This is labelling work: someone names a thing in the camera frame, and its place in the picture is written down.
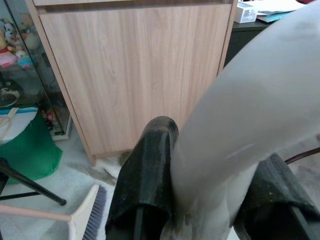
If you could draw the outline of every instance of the broom bristles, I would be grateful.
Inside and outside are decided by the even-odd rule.
[[[105,210],[106,194],[107,191],[102,186],[99,186],[82,240],[97,239],[98,230]]]

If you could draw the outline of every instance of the clutter on shelf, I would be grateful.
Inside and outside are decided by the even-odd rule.
[[[238,3],[237,15],[239,19],[244,20],[237,20],[236,22],[249,23],[254,22],[257,18],[266,23],[270,23],[280,20],[290,12],[303,8],[304,6],[305,4],[296,0],[253,0],[246,1],[245,3],[241,1]]]
[[[49,131],[52,131],[52,130],[61,131],[60,125],[57,121],[57,118],[52,108],[49,108],[46,112],[42,110],[41,115]]]
[[[34,22],[28,13],[21,13],[20,17],[23,26],[21,34],[7,18],[0,18],[3,26],[0,29],[0,65],[3,68],[18,65],[22,69],[27,69],[38,61],[33,53],[39,48],[41,41]]]

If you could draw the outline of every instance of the green bag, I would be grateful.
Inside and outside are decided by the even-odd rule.
[[[54,173],[61,156],[62,150],[54,144],[39,110],[19,135],[0,145],[0,157],[7,159],[11,168],[32,180]],[[9,179],[8,183],[17,182]]]

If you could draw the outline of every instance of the papers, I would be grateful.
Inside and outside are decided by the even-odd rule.
[[[283,19],[288,14],[289,14],[289,12],[280,12],[280,13],[275,13],[275,14],[272,14],[272,15],[259,15],[256,18],[261,20],[261,21],[264,21],[266,23],[271,23],[271,22]]]
[[[296,0],[259,0],[250,1],[249,4],[256,7],[260,16],[291,12],[305,6]]]

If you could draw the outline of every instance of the desk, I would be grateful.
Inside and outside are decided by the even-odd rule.
[[[226,52],[224,66],[226,66],[231,59],[249,43],[255,36],[261,33],[264,29],[270,26],[271,23],[262,21],[237,23],[234,22],[230,36],[228,50]]]

